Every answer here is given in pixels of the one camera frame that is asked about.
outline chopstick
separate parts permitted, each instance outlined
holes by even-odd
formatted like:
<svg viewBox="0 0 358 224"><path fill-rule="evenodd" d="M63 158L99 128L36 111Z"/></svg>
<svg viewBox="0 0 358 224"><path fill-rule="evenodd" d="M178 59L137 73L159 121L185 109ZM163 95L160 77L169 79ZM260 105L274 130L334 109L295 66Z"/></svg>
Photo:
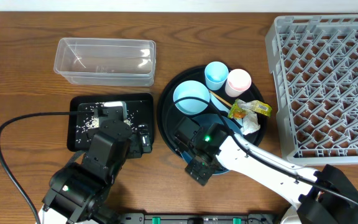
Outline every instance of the chopstick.
<svg viewBox="0 0 358 224"><path fill-rule="evenodd" d="M228 107L232 107L232 105L230 103L228 103L226 100L222 99L220 96L218 96L217 94L215 94L214 92L212 92L211 90L209 90L210 93L212 93L212 95L214 95L218 100L220 100L222 103L224 103L225 105L228 105Z"/></svg>

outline black round tray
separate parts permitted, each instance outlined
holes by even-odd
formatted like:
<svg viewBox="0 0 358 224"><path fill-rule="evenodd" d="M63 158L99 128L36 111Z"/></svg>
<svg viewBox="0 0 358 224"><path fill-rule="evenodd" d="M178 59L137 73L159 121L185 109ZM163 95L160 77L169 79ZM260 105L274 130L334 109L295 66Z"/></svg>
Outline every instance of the black round tray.
<svg viewBox="0 0 358 224"><path fill-rule="evenodd" d="M170 114L167 114L167 110L170 107L170 105L173 104L173 92L175 91L175 88L181 84L184 81L187 80L196 80L201 82L205 85L205 75L204 75L205 65L197 66L190 68L188 70L185 70L181 72L179 75L177 75L175 78L173 78L168 85L165 87L164 91L161 94L161 97L158 101L157 105L157 125L158 129L160 130L160 134L162 136L162 139L164 139L167 146L177 155L181 158L180 153L175 150L177 148L177 145L175 144L173 140L173 129L175 128L176 124L182 119L182 117L187 116L189 118L193 118L195 116L198 116L200 114L206 114L206 113L215 113L210 106L208 106L203 112L200 114L196 114L193 116L188 116L180 112L176 106L174 106L170 110ZM230 104L233 104L234 101L239 98L245 102L250 102L252 100L259 100L261 102L264 102L264 99L262 98L262 95L260 94L258 88L252 83L250 88L245 91L240 96L234 98L226 95L226 92L224 91L224 85L219 90L214 91L218 96L225 99ZM227 116L226 112L221 112L222 115ZM264 115L257 114L258 116L258 123L260 124L260 129L252 134L248 134L245 137L246 140L254 144L255 146L258 146L261 142L265 132L266 132L266 123L267 118Z"/></svg>

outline wood grain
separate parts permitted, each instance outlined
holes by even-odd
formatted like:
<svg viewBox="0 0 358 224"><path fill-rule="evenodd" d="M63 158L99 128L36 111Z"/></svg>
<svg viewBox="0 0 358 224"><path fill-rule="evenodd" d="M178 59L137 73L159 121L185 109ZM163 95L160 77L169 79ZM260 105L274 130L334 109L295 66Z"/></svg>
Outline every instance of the wood grain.
<svg viewBox="0 0 358 224"><path fill-rule="evenodd" d="M155 105L165 85L187 68L214 60L246 68L277 112L264 36L279 14L128 12L0 12L0 125L27 113L68 111L78 95L148 92ZM150 88L71 85L53 72L62 37L150 39L157 43ZM51 176L70 158L67 117L31 118L10 125L2 150L11 170L40 208ZM260 146L280 155L275 117ZM153 153L127 161L107 204L119 212L282 212L288 203L254 180L230 172L201 187L184 172L158 130ZM358 166L339 167L358 188ZM24 199L0 166L0 223L34 223Z"/></svg>

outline gray dish rack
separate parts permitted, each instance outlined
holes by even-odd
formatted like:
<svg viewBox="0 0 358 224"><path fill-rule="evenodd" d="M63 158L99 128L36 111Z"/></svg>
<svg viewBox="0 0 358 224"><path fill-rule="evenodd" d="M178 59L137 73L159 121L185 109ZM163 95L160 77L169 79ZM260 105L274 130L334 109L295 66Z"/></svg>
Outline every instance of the gray dish rack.
<svg viewBox="0 0 358 224"><path fill-rule="evenodd" d="M358 164L358 15L280 16L265 43L283 158Z"/></svg>

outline blue cup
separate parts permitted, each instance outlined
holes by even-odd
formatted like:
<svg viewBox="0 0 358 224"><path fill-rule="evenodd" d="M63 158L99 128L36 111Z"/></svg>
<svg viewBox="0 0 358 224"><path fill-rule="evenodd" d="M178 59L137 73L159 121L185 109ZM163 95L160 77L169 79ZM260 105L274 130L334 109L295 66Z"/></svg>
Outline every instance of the blue cup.
<svg viewBox="0 0 358 224"><path fill-rule="evenodd" d="M229 75L229 69L222 62L211 62L205 67L205 84L210 90L220 89Z"/></svg>
<svg viewBox="0 0 358 224"><path fill-rule="evenodd" d="M181 98L193 96L209 102L209 91L200 82L189 80L179 84L173 92L173 101ZM198 100L182 100L175 105L185 115L194 115L201 113L208 106Z"/></svg>

